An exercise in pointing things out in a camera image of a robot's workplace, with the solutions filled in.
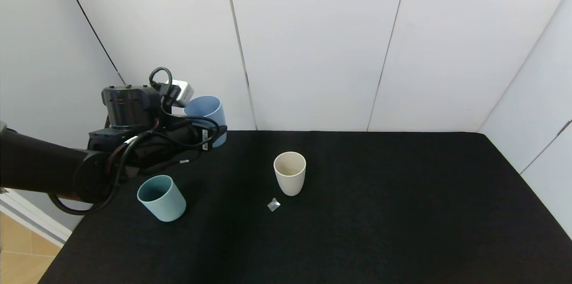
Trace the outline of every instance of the white baseboard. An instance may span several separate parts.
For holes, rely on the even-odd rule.
[[[6,216],[18,221],[18,223],[24,225],[24,227],[30,229],[31,231],[33,231],[34,233],[37,233],[37,235],[40,235],[41,237],[43,237],[44,239],[46,239],[47,241],[51,242],[52,244],[58,246],[58,247],[63,247],[63,243],[60,243],[59,241],[56,241],[52,236],[48,235],[47,233],[45,233],[44,231],[41,231],[40,229],[38,229],[37,227],[35,227],[34,225],[32,225],[31,223],[25,221],[24,219],[22,219],[20,216],[16,215],[15,213],[12,212],[12,210],[7,209],[4,205],[6,203],[4,201],[2,201],[2,203],[0,204],[0,211],[2,211],[4,214],[6,214]]]
[[[29,218],[31,221],[33,221],[34,223],[36,223],[40,227],[43,227],[45,230],[51,232],[53,235],[57,236],[59,239],[63,240],[64,242],[67,241],[67,239],[72,234],[72,231],[70,229],[67,229],[65,226],[63,226],[59,222],[55,221],[52,217],[49,217],[47,214],[45,214],[45,212],[41,211],[38,207],[31,204],[31,202],[29,202],[28,200],[26,200],[25,198],[23,198],[22,196],[17,194],[15,191],[10,190],[10,189],[7,189],[7,190],[8,190],[8,192],[5,192],[4,194],[0,194],[0,199],[2,200],[2,202],[9,205],[10,207],[12,207],[12,209],[14,209],[15,211],[22,213],[22,215]],[[13,218],[13,216],[15,214],[10,212],[10,213],[6,213],[6,215]],[[39,229],[37,229],[36,227],[33,227],[30,223],[26,222],[26,223],[22,223],[22,224],[23,225],[26,225],[26,224],[30,225],[30,227],[28,227],[27,225],[26,226],[29,229],[32,229],[33,231],[38,233],[38,235],[41,235],[42,237],[44,237],[45,239],[48,239],[47,237],[50,237],[49,235],[47,235],[47,234],[43,233],[42,231],[40,231]]]

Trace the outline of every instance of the teal cup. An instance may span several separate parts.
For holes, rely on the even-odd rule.
[[[186,201],[170,176],[154,176],[137,190],[137,199],[160,221],[174,221],[186,209]]]

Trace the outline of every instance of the cup rim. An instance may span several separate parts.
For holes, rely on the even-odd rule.
[[[169,189],[168,189],[167,191],[165,191],[165,194],[163,194],[162,196],[160,196],[159,198],[157,198],[157,199],[155,199],[155,200],[151,200],[151,201],[149,201],[149,202],[146,202],[145,200],[142,200],[142,199],[139,197],[139,193],[141,192],[141,188],[143,188],[143,186],[144,186],[145,184],[147,184],[147,182],[153,180],[154,178],[159,178],[159,177],[167,177],[167,178],[169,178],[169,180],[171,181],[171,184],[170,184],[170,186],[169,186]],[[143,182],[143,184],[141,184],[141,186],[139,186],[139,189],[137,189],[137,199],[138,199],[140,202],[142,202],[142,203],[153,203],[153,202],[156,202],[157,200],[161,200],[161,198],[163,198],[164,196],[166,196],[166,195],[171,191],[171,189],[173,189],[173,185],[174,185],[174,184],[175,184],[175,182],[173,181],[173,178],[171,178],[171,176],[167,176],[166,174],[159,174],[159,175],[157,175],[157,176],[151,177],[151,178],[147,179],[145,182]]]
[[[220,98],[218,98],[218,97],[216,97],[216,96],[214,96],[214,95],[201,95],[201,96],[199,96],[199,97],[195,97],[195,98],[193,98],[193,99],[191,99],[191,100],[189,101],[189,104],[190,104],[192,101],[194,101],[195,99],[199,99],[199,98],[202,98],[202,97],[214,97],[214,98],[216,98],[217,101],[219,102],[219,106],[217,106],[216,110],[210,112],[210,113],[207,114],[207,115],[203,115],[204,117],[209,117],[209,116],[215,114],[217,111],[220,110],[220,107],[223,106],[223,101],[221,101]]]
[[[280,171],[278,171],[278,169],[276,169],[276,160],[278,160],[278,158],[280,158],[283,154],[288,154],[288,153],[298,154],[300,157],[302,157],[302,160],[304,160],[304,167],[297,174],[282,174],[282,172],[280,172]],[[274,164],[272,164],[272,165],[274,166],[274,171],[277,172],[278,174],[280,174],[281,176],[288,177],[288,178],[296,177],[306,170],[306,158],[304,158],[304,156],[302,154],[295,152],[295,151],[282,152],[282,153],[278,154],[278,156],[274,159]]]

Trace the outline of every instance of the wooden floor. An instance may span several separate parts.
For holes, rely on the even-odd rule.
[[[59,247],[0,213],[0,284],[37,284]]]

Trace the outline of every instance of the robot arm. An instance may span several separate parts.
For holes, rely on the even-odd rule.
[[[167,72],[165,84],[153,81]],[[104,129],[89,133],[86,150],[70,149],[21,135],[2,123],[0,186],[45,192],[60,209],[85,215],[102,209],[120,184],[129,178],[128,167],[142,174],[179,163],[172,158],[186,150],[198,155],[210,151],[227,126],[206,117],[171,114],[183,107],[190,85],[172,80],[169,70],[157,68],[143,86],[109,86],[102,91],[108,109]],[[59,197],[94,203],[87,211],[65,207]]]

